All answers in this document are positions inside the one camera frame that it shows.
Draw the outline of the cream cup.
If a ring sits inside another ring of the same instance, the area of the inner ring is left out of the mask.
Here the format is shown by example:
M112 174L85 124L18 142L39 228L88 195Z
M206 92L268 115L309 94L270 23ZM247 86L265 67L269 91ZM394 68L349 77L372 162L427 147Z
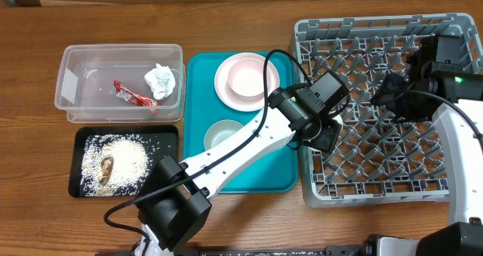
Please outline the cream cup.
M333 122L334 124L338 124L338 125L340 125L340 126L343 126L343 120L342 120L342 117L341 117L341 115L340 115L340 114L339 114L339 115L336 115L335 117L333 117L333 118L332 118L332 122Z

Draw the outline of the white napkin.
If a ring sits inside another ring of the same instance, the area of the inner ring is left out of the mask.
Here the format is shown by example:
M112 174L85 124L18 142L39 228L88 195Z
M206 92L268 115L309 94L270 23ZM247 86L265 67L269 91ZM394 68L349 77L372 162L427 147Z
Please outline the white napkin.
M144 76L144 80L150 87L156 100L162 100L171 95L176 86L176 80L171 69L159 63L155 65L155 68L148 71Z

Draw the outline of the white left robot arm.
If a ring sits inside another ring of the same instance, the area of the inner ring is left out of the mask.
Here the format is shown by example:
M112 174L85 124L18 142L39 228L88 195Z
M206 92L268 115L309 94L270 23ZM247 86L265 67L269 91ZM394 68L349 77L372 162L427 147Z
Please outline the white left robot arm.
M205 225L212 199L233 178L289 143L332 153L341 129L333 108L349 98L342 88L277 88L268 107L222 143L182 162L161 159L136 198L143 236L132 253L171 255Z

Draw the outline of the large pink plate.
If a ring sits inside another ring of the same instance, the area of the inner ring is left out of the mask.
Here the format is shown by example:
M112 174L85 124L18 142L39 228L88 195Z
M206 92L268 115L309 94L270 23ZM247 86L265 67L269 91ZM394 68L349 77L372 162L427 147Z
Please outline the large pink plate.
M225 59L218 67L215 78L214 87L218 97L230 108L242 111L251 112L262 109L264 106L264 90L259 97L243 98L238 96L228 85L228 71L232 65L240 59L255 58L263 62L265 57L255 53L239 53L234 54Z

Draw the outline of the grey bowl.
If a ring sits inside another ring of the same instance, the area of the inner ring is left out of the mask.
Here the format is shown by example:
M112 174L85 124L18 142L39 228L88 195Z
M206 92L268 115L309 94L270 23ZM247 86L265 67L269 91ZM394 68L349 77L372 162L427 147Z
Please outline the grey bowl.
M215 122L205 133L205 150L209 150L222 143L225 139L232 136L241 128L243 128L241 123L230 119Z

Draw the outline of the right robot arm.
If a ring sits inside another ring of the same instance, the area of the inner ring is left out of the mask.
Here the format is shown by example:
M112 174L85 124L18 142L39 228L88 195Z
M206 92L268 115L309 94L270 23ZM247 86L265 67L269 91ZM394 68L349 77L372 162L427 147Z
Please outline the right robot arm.
M482 253L482 77L435 71L403 79L391 73L371 98L397 120L431 118L445 160L448 225L422 239L379 236L372 255L480 255Z

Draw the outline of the rice and food scraps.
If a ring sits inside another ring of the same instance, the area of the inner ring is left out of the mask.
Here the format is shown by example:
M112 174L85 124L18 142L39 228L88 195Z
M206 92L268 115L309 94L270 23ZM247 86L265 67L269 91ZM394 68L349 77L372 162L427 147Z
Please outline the rice and food scraps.
M102 134L85 141L80 164L80 196L135 196L151 169L177 157L177 135Z

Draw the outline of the red snack wrapper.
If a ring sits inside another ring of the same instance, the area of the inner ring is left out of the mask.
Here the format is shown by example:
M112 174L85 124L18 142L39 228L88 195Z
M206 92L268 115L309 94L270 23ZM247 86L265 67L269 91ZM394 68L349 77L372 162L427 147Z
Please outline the red snack wrapper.
M115 95L116 97L119 97L129 103L135 104L137 106L146 106L148 109L148 112L152 115L157 114L157 109L155 109L155 106L158 106L158 103L156 100L147 97L144 94L137 94L134 93L133 91L127 89L120 81L115 80L113 82L114 87L115 87Z

